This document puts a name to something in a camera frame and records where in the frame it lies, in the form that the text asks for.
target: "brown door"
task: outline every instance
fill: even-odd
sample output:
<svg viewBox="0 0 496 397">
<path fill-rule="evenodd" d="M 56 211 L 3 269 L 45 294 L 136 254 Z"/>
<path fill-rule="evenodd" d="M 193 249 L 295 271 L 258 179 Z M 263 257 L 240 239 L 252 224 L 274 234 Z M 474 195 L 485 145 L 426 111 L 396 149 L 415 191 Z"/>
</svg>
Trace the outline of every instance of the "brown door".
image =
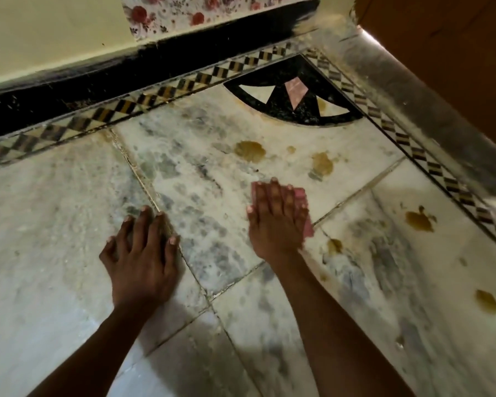
<svg viewBox="0 0 496 397">
<path fill-rule="evenodd" d="M 496 0 L 357 0 L 357 16 L 496 143 Z"/>
</svg>

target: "person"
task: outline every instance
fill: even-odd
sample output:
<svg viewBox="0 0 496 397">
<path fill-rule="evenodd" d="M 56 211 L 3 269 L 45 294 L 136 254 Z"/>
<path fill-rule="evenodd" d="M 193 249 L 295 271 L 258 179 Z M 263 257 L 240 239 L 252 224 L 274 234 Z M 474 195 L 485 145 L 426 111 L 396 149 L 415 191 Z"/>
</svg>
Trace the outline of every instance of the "person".
<svg viewBox="0 0 496 397">
<path fill-rule="evenodd" d="M 277 275 L 296 317 L 318 392 L 327 396 L 412 396 L 388 360 L 325 291 L 298 252 L 306 206 L 278 181 L 258 183 L 248 206 L 249 236 L 257 256 Z M 179 238 L 165 236 L 165 214 L 144 206 L 128 216 L 99 255 L 112 281 L 114 310 L 99 329 L 30 394 L 104 396 L 140 330 L 177 283 Z"/>
</svg>

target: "floral wallpaper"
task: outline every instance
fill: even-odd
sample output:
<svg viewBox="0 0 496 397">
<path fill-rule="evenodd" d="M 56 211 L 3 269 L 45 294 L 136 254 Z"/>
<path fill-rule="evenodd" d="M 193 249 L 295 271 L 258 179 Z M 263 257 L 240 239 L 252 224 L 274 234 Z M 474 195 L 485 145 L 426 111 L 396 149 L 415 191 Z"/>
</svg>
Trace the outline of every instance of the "floral wallpaper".
<svg viewBox="0 0 496 397">
<path fill-rule="evenodd" d="M 136 39 L 186 32 L 191 26 L 236 19 L 251 11 L 303 0 L 122 0 Z"/>
</svg>

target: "white triangle inlay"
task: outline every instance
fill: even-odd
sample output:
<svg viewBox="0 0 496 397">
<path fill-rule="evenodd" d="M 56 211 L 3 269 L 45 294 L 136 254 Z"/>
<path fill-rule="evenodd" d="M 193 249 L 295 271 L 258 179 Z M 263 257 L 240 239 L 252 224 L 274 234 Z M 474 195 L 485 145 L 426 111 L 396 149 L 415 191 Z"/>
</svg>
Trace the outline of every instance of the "white triangle inlay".
<svg viewBox="0 0 496 397">
<path fill-rule="evenodd" d="M 348 109 L 332 104 L 331 102 L 324 100 L 319 96 L 316 96 L 316 99 L 318 100 L 318 110 L 320 117 L 332 117 L 333 115 L 349 113 Z"/>
<path fill-rule="evenodd" d="M 270 99 L 270 95 L 274 91 L 276 86 L 248 86 L 248 85 L 239 85 L 239 87 L 248 93 L 250 96 L 255 97 L 259 101 L 266 104 L 268 99 Z"/>
</svg>

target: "patterned border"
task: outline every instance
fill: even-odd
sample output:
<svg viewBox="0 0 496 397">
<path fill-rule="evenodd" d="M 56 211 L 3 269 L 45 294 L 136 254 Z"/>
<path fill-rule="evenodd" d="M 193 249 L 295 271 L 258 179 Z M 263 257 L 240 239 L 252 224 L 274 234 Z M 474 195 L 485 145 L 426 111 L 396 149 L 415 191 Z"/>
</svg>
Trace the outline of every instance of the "patterned border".
<svg viewBox="0 0 496 397">
<path fill-rule="evenodd" d="M 136 117 L 179 97 L 218 85 L 241 73 L 296 55 L 306 48 L 302 39 L 302 36 L 298 36 L 263 47 L 2 137 L 0 166 Z"/>
<path fill-rule="evenodd" d="M 304 57 L 334 84 L 350 101 L 398 146 L 410 160 L 436 183 L 469 217 L 496 242 L 496 217 L 488 206 L 468 187 L 441 165 L 423 146 L 403 130 L 394 119 L 381 111 L 350 79 L 316 49 L 308 49 Z"/>
</svg>

